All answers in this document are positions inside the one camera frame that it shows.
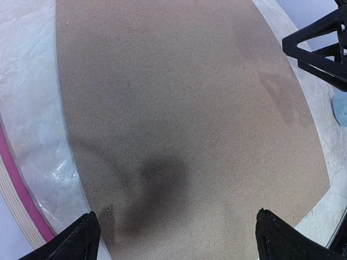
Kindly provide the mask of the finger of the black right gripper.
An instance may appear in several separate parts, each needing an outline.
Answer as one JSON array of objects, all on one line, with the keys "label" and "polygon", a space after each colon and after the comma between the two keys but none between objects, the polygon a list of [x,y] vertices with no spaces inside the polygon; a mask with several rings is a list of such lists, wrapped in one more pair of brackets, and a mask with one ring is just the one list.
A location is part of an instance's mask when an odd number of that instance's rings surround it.
[{"label": "finger of the black right gripper", "polygon": [[298,60],[298,67],[318,78],[321,80],[329,83],[330,85],[336,87],[337,89],[341,91],[346,91],[346,75],[336,76],[335,73],[323,70],[321,68],[317,68],[305,61]]},{"label": "finger of the black right gripper", "polygon": [[346,64],[346,4],[338,4],[338,9],[315,21],[314,23],[288,35],[282,40],[282,48],[286,55],[299,60],[304,60],[304,49],[300,49],[298,44],[336,32],[337,44],[319,49],[320,53],[327,53],[333,50],[332,56],[340,64]]}]

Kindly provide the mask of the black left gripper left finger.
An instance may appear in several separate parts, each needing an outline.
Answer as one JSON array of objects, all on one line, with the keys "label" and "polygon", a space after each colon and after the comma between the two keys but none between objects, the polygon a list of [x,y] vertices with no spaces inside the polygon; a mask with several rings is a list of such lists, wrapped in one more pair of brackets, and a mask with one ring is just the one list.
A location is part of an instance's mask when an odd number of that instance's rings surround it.
[{"label": "black left gripper left finger", "polygon": [[97,216],[91,211],[20,260],[97,260],[100,237]]}]

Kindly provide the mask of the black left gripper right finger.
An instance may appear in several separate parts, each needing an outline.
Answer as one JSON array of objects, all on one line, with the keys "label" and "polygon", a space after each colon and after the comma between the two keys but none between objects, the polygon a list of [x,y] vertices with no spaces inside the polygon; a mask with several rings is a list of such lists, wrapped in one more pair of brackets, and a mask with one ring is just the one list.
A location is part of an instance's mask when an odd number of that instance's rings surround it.
[{"label": "black left gripper right finger", "polygon": [[259,259],[346,259],[346,222],[331,246],[308,239],[270,210],[256,217],[255,236]]}]

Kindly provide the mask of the pink wooden picture frame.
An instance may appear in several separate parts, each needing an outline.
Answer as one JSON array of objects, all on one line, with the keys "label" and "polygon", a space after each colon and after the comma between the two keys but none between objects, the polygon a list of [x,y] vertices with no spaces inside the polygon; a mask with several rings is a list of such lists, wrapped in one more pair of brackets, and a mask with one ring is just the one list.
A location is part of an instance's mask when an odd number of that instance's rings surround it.
[{"label": "pink wooden picture frame", "polygon": [[32,249],[40,248],[55,237],[19,173],[3,127],[1,127],[1,195]]}]

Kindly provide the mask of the brown cardboard backing board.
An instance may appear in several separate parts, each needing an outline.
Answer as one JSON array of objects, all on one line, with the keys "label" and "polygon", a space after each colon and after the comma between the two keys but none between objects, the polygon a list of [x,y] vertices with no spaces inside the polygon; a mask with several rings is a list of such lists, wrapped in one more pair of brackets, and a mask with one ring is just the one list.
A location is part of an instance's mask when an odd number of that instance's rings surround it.
[{"label": "brown cardboard backing board", "polygon": [[301,86],[252,1],[57,1],[75,163],[113,259],[256,259],[330,188]]}]

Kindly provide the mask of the dark landscape photo print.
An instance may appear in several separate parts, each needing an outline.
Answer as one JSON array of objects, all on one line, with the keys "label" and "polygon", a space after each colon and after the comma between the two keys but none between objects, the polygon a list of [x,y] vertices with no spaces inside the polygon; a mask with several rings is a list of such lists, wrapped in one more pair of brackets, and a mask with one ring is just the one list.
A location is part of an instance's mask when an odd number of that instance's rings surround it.
[{"label": "dark landscape photo print", "polygon": [[1,196],[0,253],[1,259],[19,259],[33,251],[8,206]]}]

